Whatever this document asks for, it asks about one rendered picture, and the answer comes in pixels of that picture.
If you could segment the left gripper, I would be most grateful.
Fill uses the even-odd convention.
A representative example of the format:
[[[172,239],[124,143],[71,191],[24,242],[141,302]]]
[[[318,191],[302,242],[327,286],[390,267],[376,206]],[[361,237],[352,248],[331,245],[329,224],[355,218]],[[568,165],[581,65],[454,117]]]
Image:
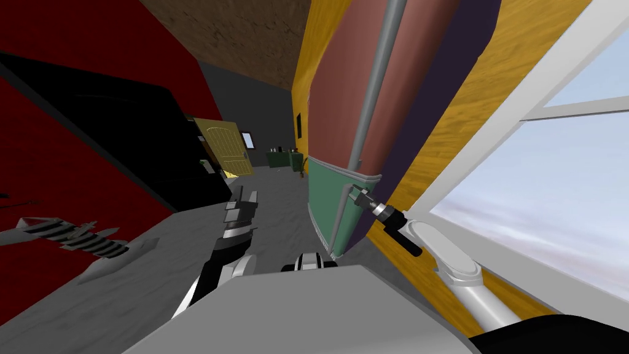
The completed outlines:
[[[236,185],[232,189],[232,202],[225,206],[226,215],[224,219],[225,230],[249,230],[252,220],[255,218],[258,192],[253,191],[249,200],[243,199],[243,186]]]

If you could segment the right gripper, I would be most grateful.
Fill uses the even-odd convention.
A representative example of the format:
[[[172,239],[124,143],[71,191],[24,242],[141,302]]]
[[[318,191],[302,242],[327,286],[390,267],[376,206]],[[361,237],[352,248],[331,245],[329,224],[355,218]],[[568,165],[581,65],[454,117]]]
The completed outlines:
[[[369,211],[373,211],[378,206],[378,201],[368,189],[358,186],[357,184],[352,184],[351,188],[347,198],[351,199],[357,206]]]

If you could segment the short grey door handle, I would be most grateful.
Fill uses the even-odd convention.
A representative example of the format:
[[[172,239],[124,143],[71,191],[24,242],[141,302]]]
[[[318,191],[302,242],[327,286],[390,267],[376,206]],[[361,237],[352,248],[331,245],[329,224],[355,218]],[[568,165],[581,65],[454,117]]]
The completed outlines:
[[[347,203],[347,200],[349,198],[349,194],[351,193],[352,189],[353,189],[353,185],[351,183],[345,184],[343,186],[341,194],[340,194],[340,199],[339,199],[339,203],[338,203],[338,207],[337,207],[337,212],[336,212],[335,220],[334,220],[334,223],[333,223],[332,232],[330,234],[330,242],[329,242],[329,245],[328,245],[328,255],[332,259],[335,259],[335,256],[334,256],[334,245],[335,245],[337,234],[338,234],[338,230],[339,230],[339,227],[340,227],[340,224],[341,224],[341,221],[342,221],[343,213],[345,211],[346,203]]]

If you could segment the green fridge door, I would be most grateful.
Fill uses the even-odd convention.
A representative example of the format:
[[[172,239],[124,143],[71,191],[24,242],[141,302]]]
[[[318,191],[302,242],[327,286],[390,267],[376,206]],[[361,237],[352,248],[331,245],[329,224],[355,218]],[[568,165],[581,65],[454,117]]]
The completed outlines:
[[[370,191],[381,179],[381,175],[363,175],[349,171],[314,157],[308,158],[308,210],[315,231],[326,251],[330,242],[337,207],[345,184],[357,184]],[[342,257],[351,248],[350,238],[363,214],[363,209],[347,200],[342,221],[334,245],[335,259]]]

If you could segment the green cabinet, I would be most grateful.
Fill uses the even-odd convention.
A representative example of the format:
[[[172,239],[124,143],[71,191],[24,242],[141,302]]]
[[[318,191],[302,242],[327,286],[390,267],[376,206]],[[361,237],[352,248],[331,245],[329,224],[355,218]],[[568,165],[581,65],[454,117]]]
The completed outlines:
[[[294,172],[303,172],[307,158],[297,148],[287,151],[280,148],[266,152],[269,168],[291,167]]]

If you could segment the yellow room door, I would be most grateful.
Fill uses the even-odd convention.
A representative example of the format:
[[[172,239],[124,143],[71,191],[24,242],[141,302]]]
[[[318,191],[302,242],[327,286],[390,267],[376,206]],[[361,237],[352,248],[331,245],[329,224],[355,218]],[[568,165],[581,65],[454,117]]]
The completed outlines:
[[[194,118],[194,122],[216,156],[221,169],[228,176],[254,174],[243,138],[236,123],[199,118]]]

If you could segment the red-brown fridge door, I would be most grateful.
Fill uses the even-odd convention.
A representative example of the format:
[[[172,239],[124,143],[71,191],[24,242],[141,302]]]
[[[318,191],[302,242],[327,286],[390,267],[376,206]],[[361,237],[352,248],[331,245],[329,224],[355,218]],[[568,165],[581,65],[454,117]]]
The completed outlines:
[[[319,61],[308,107],[309,174],[375,180],[461,0],[352,0]],[[349,167],[380,36],[393,37],[360,166]]]

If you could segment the purple fridge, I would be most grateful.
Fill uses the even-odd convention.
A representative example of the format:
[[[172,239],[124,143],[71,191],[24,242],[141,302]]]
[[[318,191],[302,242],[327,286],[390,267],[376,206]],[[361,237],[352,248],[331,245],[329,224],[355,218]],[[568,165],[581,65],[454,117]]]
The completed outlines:
[[[372,192],[387,201],[489,44],[502,0],[461,0]],[[351,248],[374,222],[363,211]]]

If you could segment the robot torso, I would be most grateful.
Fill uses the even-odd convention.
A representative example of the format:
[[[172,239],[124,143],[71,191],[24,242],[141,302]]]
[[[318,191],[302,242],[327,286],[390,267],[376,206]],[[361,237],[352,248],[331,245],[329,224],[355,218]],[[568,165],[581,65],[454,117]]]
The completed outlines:
[[[123,354],[480,354],[361,265],[236,277]]]

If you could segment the large black block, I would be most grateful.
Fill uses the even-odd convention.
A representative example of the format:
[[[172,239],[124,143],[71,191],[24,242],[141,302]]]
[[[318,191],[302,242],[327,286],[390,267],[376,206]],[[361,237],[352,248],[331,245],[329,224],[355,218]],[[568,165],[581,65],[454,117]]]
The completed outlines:
[[[0,52],[0,74],[175,212],[231,188],[164,87]]]

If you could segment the grey black striped object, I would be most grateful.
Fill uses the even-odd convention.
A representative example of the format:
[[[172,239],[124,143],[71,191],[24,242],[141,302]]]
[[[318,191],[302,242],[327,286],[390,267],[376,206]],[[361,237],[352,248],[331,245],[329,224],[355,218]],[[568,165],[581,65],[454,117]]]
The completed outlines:
[[[122,270],[141,256],[154,250],[159,238],[129,244],[124,240],[112,240],[110,235],[118,228],[94,232],[96,221],[80,226],[60,218],[21,218],[16,227],[0,232],[0,246],[30,242],[37,238],[60,245],[63,250],[81,250],[98,259],[78,276],[78,284],[105,277]]]

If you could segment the large white-framed window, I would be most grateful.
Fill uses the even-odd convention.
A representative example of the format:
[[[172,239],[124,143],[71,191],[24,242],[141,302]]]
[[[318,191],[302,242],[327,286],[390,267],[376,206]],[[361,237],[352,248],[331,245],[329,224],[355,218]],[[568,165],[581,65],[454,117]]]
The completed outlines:
[[[503,0],[410,208],[557,312],[629,328],[629,0]]]

